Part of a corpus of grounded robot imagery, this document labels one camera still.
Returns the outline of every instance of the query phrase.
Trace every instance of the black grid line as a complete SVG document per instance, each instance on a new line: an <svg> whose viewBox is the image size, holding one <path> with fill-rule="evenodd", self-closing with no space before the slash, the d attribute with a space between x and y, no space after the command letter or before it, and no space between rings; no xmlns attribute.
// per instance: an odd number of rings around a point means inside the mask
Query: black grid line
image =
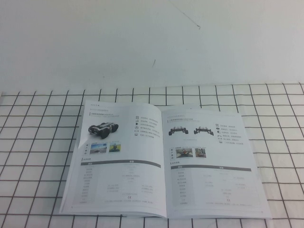
<svg viewBox="0 0 304 228"><path fill-rule="evenodd" d="M199 105L200 105L200 108L201 108L202 106L201 106L201 97L200 97L200 87L199 87L199 98L200 98L199 99Z"/></svg>
<svg viewBox="0 0 304 228"><path fill-rule="evenodd" d="M218 89L217 89L217 86L215 85L215 93L216 93L216 96L217 96L217 101L218 101L218 110L220 111L220 107L219 107L219 96L218 96Z"/></svg>
<svg viewBox="0 0 304 228"><path fill-rule="evenodd" d="M85 94L85 96L98 96L99 94ZM115 96L115 94L102 94L102 95L105 95L105 96ZM131 93L130 94L119 94L119 96L130 96L132 95ZM148 95L148 94L134 94L134 96L137 96L137 95ZM170 94L172 96L180 96L180 94ZM211 96L212 94L208 95L208 94L202 94L201 96ZM219 96L231 96L232 94L219 94ZM236 94L236 95L243 95L243 96L251 96L250 94ZM23 97L23 96L32 96L32 95L1 95L3 97L10 97L10 96L20 96L20 97ZM48 96L48 95L42 95L42 94L38 94L38 95L35 95L35 96ZM65 94L53 94L52 96L65 96ZM82 96L82 94L69 94L68 96Z"/></svg>
<svg viewBox="0 0 304 228"><path fill-rule="evenodd" d="M182 94L182 104L184 105L184 87L181 87L181 94Z"/></svg>
<svg viewBox="0 0 304 228"><path fill-rule="evenodd" d="M65 103L66 103L66 101L67 101L67 95L68 95L68 92L69 92L69 91L67 91L67 93L66 93L66 97L65 97L65 102L64 102L64 104L65 104ZM38 185L37 185L37 188L36 188L36 191L35 191L35 195L34 195L34 197L35 197L35 196L36 196L36 194L37 194L37 191L38 191L38 188L39 188L39 185L40 185L40 181L41 181L41 178L42 178L42 175L43 175L44 169L45 169L45 165L47 164L47 161L48 161L48 156L49 156L49 153L50 153L50 150L51 150L51 147L52 147L52 144L53 144L53 141L54 141L55 135L56 135L56 131L57 131L57 128L56 128L56 130L55 130L55 132L54 132L54 135L53 135L53 140L52 140L51 145L50 145L50 147L49 147L49 150L48 150L48 153L47 153L47 157L46 157L46 160L45 160L45 163L44 163L44 167L42 168L42 172L41 172L41 174L40 174L39 182L38 182ZM30 206L30 209L29 209L29 213L28 213L28 216L27 216L27 220L26 220L26 223L25 223L25 226L24 226L24 227L26 227L26 226L27 226L28 219L29 219L29 215L30 215L30 212L31 212L31 210L32 210L33 204L34 204L34 199L33 199L32 203L31 203L31 206Z"/></svg>
<svg viewBox="0 0 304 228"><path fill-rule="evenodd" d="M239 113L239 112L238 112L238 106L237 106L238 104L237 104L236 96L235 96L235 93L234 93L234 88L233 88L233 85L231 85L231 86L232 86L232 92L233 92L234 102L235 102L236 108L237 108L237 113ZM242 220L239 219L239 222L240 222L241 228L243 228Z"/></svg>
<svg viewBox="0 0 304 228"><path fill-rule="evenodd" d="M134 88L132 89L132 102L133 102L133 97L134 97Z"/></svg>
<svg viewBox="0 0 304 228"><path fill-rule="evenodd" d="M277 116L276 116L276 119L277 119L277 121L278 121L278 123L279 123L279 126L280 126L280 129L281 129L281 132L282 132L282 135L283 135L283 138L284 138L286 147L287 147L287 149L288 149L288 152L290 153L289 146L288 146L288 144L287 144L287 142L286 142L285 134L284 134L284 132L283 132L283 129L282 129L281 124L280 124L280 121L279 121L279 118L278 118ZM296 170L296 168L295 168L295 163L294 163L293 157L292 157L291 154L289 154L289 155L290 155L290 158L291 158L291 162L293 163L293 166L294 166L293 168L294 168L295 173L296 173L296 175L297 175L297 177L298 177L298 180L299 180L299 182L301 182L301 181L300 181L299 174L298 174L298 172L297 172L297 170Z"/></svg>
<svg viewBox="0 0 304 228"><path fill-rule="evenodd" d="M30 105L32 104L32 102L33 102L33 100L34 100L35 93L34 93L33 96L32 96ZM23 123L24 123L24 120L25 120L25 117L26 117L26 115L27 115L27 113L28 113L28 111L29 111L30 105L28 106L27 112L25 113L25 116L23 117L21 126L22 126ZM19 134L20 130L21 130L21 128L19 128L19 130L18 130L18 132L17 132L16 139L14 140L14 143L13 143L13 145L11 146L11 149L10 149L10 151L9 151L9 154L8 154L7 158L6 158L6 161L5 161L5 163L4 163L4 166L3 166L3 169L2 169L2 171L1 171L1 173L0 173L0 176L2 175L2 172L3 172L4 169L5 169L5 165L6 165L8 159L9 159L9 157L10 157L10 152L12 151L12 149L13 149L13 147L14 147L14 145L15 145L15 142L16 142L16 140L17 140L17 137L18 137L18 134ZM21 173L20 173L20 175L19 175L19 178L18 178L18 181L17 181L17 185L16 185L15 190L14 190L14 192L13 192L13 196L12 196L12 198L11 198L11 200L10 200L9 207L8 207L6 213L8 213L9 210L10 210L10 206L11 206L11 203L12 203L12 201L13 201L13 199L14 199L14 196L15 196L15 193L16 193L16 190L17 190L17 187L18 187L20 178L21 178L21 176L22 176L23 170L24 170L24 167L22 168L22 171L21 171ZM6 217L7 217L7 215L4 216L4 219L3 219L3 222L2 222L1 228L3 228L3 226L4 226Z"/></svg>
<svg viewBox="0 0 304 228"><path fill-rule="evenodd" d="M262 127L260 118L259 118L258 113L257 113L257 108L256 108L256 106L255 106L255 101L254 101L254 99L253 99L253 96L251 96L251 98L252 98L253 105L254 105L254 107L255 107L255 111L256 111L256 114L257 114L258 122L259 122L260 126ZM268 153L269 153L269 148L268 148L268 145L267 145L267 141L266 141L266 139L265 139L265 135L264 135L263 128L261 128L261 131L262 131L262 134L263 134L263 138L264 138L264 141L265 141L265 144L266 144L267 151L268 151ZM288 218L288 222L289 222L290 228L292 228L291 222L290 222L290 219L289 219L289 216L288 216L288 212L287 212L287 209L286 209L285 201L284 201L284 199L283 199L283 195L282 195L281 187L280 187L280 184L279 184L279 180L278 180L278 178L277 178L276 170L275 170L275 168L274 168L274 164L273 164L273 161L272 161L272 158L271 158L270 153L269 153L269 158L270 158L271 165L272 165L272 168L273 168L273 171L274 171L274 174L275 174L276 182L277 182L278 187L279 187L280 195L281 195L282 202L283 202L283 205L284 205L284 208L285 208L285 212L286 212L286 215L287 215L287 218Z"/></svg>
<svg viewBox="0 0 304 228"><path fill-rule="evenodd" d="M84 94L85 94L85 90L84 90L83 95L82 95L81 105L82 105L82 103L83 103L83 101L84 101ZM81 112L81 105L80 105L80 107L79 107L78 115L79 115L80 112ZM73 136L72 136L72 138L74 137L74 134L75 134L75 130L76 130L76 126L77 126L77 121L78 121L78 117L77 117L77 120L76 120L76 123L75 123L75 128L74 128L74 131L73 131ZM70 146L69 146L69 149L68 149L69 151L70 151L70 149L71 149L72 142L73 142L73 140L71 140L71 142L70 142ZM68 159L68 153L67 153L67 156L66 156L65 165L67 164L67 163L66 163L66 162L67 162L67 159ZM65 171L65 168L62 170L61 177L60 177L60 181L62 180L64 171ZM58 189L57 189L56 197L58 196L58 193L59 193L60 184L59 184ZM51 220L52 220L52 216L53 216L53 213L54 213L56 201L57 201L57 199L55 199L55 201L54 201L54 205L53 205L53 209L52 209L52 214L51 214L51 216L50 216L50 218L49 218L49 222L48 222L47 228L49 228L49 226L50 226L50 224L51 224Z"/></svg>

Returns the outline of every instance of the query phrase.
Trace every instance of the open booklet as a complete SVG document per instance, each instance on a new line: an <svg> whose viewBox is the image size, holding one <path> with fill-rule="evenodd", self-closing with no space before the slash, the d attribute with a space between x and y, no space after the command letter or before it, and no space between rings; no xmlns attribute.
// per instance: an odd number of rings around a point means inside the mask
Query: open booklet
<svg viewBox="0 0 304 228"><path fill-rule="evenodd" d="M271 217L240 115L94 101L60 213Z"/></svg>

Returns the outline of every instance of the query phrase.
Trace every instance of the mecanum wheel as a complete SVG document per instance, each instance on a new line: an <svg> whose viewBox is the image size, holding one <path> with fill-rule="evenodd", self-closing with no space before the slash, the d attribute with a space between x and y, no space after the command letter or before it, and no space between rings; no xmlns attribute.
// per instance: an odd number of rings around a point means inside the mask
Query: mecanum wheel
<svg viewBox="0 0 304 228"><path fill-rule="evenodd" d="M101 133L101 135L100 135L100 137L102 139L105 139L106 137L108 137L109 133L110 133L110 129L109 128L104 128L103 131L102 131L102 133Z"/></svg>
<svg viewBox="0 0 304 228"><path fill-rule="evenodd" d="M114 126L112 127L112 132L116 132L118 129L118 124L114 124Z"/></svg>

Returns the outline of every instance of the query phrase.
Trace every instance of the robot car image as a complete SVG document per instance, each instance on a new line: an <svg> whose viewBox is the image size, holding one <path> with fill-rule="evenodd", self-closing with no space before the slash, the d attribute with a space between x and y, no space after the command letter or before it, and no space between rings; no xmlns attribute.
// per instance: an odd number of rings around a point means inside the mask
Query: robot car image
<svg viewBox="0 0 304 228"><path fill-rule="evenodd" d="M100 136L102 139L108 137L110 133L116 132L118 124L115 123L102 123L101 125L92 125L89 127L90 134Z"/></svg>

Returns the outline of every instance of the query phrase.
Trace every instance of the white surface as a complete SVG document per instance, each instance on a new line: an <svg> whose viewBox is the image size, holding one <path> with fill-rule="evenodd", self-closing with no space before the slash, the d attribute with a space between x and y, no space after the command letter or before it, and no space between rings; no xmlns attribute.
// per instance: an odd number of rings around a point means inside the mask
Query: white surface
<svg viewBox="0 0 304 228"><path fill-rule="evenodd" d="M297 82L303 8L301 0L2 0L0 89Z"/></svg>
<svg viewBox="0 0 304 228"><path fill-rule="evenodd" d="M0 97L0 226L4 223L3 228L23 228L28 218L28 228L85 225L94 228L96 223L98 228L142 228L143 224L148 228L166 228L168 223L170 228L191 228L191 219L122 218L120 223L120 217L75 216L74 219L58 215L75 143L73 138L81 121L77 116L82 98L112 102L131 102L133 98L137 102L150 100L153 105L195 103L201 104L202 109L239 111L243 116L274 219L193 219L194 228L239 228L241 223L243 228L303 227L304 136L300 127L304 127L304 92L301 86L285 85L286 90L283 85L268 85L268 88L223 85L70 90L68 94L60 93L61 96L55 91L49 96L50 93L40 90L35 96L34 91L28 96L22 92L18 96L18 93L4 94Z"/></svg>

